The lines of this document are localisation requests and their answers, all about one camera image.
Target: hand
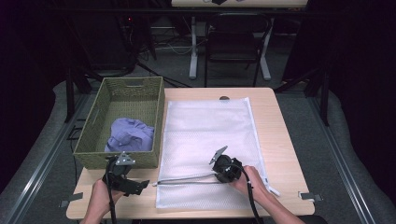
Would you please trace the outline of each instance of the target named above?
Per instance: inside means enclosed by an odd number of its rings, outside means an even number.
[[[301,224],[297,216],[284,207],[276,197],[270,193],[262,182],[259,172],[254,166],[244,166],[244,170],[253,187],[253,199],[262,206],[277,224]],[[238,180],[230,183],[231,186],[248,196],[248,182],[243,174]]]
[[[114,203],[124,194],[121,191],[111,190]],[[107,185],[102,179],[96,180],[92,185],[92,194],[88,204],[87,213],[81,224],[100,223],[102,217],[110,211],[110,199],[108,198]]]
[[[258,200],[258,196],[262,194],[271,194],[259,175],[259,171],[254,166],[244,166],[244,170],[250,180],[251,186],[253,187],[253,198],[255,201]],[[248,197],[248,182],[244,174],[238,180],[230,183],[231,186],[241,191]]]

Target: white mesh laundry bag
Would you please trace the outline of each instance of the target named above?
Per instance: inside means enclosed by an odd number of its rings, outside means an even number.
[[[267,175],[248,98],[170,101],[163,132],[157,208],[249,209],[248,197],[214,177],[217,150]]]

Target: woven basket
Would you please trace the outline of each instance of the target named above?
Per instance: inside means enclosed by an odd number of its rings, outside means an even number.
[[[106,169],[110,127],[119,118],[140,119],[154,127],[151,151],[127,152],[134,168],[158,167],[163,130],[164,89],[161,77],[104,78],[84,124],[74,155],[87,169]]]

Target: blue towel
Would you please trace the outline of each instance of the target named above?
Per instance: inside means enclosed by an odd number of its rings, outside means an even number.
[[[154,128],[139,119],[116,119],[105,152],[151,151]]]

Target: office chair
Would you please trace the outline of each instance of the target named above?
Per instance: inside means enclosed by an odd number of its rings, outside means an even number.
[[[253,87],[256,86],[265,37],[271,29],[269,18],[255,13],[220,13],[211,18],[205,27],[205,87],[207,64],[256,64]]]

